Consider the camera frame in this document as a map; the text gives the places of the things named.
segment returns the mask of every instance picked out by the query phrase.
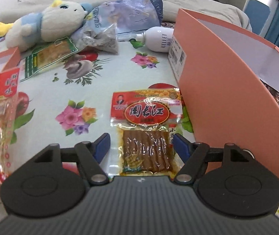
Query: pink flower print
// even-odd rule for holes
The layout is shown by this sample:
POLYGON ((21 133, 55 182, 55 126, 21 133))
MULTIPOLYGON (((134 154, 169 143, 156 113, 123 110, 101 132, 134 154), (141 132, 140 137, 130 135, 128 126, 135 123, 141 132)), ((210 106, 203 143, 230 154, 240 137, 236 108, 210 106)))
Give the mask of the pink flower print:
POLYGON ((136 54, 131 61, 137 63, 138 65, 146 65, 146 64, 151 64, 151 61, 147 58, 147 56, 141 56, 139 54, 136 54))
POLYGON ((67 106, 63 112, 61 112, 56 120, 61 124, 64 130, 73 128, 75 125, 83 125, 82 109, 74 109, 67 106))

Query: plush toy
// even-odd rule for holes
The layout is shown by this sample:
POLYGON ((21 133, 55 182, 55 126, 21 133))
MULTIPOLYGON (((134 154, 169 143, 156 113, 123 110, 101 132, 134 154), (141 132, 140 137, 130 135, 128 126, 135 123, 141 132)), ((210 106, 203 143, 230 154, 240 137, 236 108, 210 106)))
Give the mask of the plush toy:
POLYGON ((30 13, 11 24, 0 22, 0 37, 6 35, 7 47, 18 47, 23 52, 39 41, 53 42, 71 35, 92 9, 88 3, 54 0, 42 13, 30 13))

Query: orange flower print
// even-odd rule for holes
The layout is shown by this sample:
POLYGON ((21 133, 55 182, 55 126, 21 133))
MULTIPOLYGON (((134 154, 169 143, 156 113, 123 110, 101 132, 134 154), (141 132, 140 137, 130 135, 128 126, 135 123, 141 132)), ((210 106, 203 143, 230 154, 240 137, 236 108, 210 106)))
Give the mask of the orange flower print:
POLYGON ((155 56, 147 56, 147 59, 152 63, 158 63, 157 57, 155 56))
POLYGON ((95 118, 95 117, 96 117, 96 109, 95 108, 83 107, 82 118, 84 119, 85 122, 87 122, 91 118, 95 118))

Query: yellow fabric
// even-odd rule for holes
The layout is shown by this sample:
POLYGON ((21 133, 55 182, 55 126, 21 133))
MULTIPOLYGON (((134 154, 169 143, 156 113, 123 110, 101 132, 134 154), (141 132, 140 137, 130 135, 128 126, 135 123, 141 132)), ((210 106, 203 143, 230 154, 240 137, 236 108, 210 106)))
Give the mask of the yellow fabric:
POLYGON ((54 0, 51 7, 57 7, 62 4, 62 0, 54 0))
POLYGON ((13 23, 10 24, 4 24, 0 22, 0 37, 3 37, 6 35, 6 33, 11 29, 13 26, 13 23))

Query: metal screw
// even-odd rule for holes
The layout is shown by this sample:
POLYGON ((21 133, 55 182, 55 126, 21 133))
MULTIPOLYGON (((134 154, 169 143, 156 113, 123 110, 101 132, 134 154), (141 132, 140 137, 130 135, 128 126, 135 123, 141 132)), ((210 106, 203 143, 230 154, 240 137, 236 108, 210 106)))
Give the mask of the metal screw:
POLYGON ((104 182, 107 177, 103 174, 95 174, 91 177, 92 181, 97 182, 97 183, 101 183, 104 182))
POLYGON ((247 152, 248 154, 250 154, 252 156, 253 159, 255 159, 255 156, 253 155, 253 153, 250 152, 248 149, 243 149, 243 151, 247 152))
POLYGON ((188 174, 180 174, 176 177, 177 181, 186 183, 192 180, 192 177, 188 174))

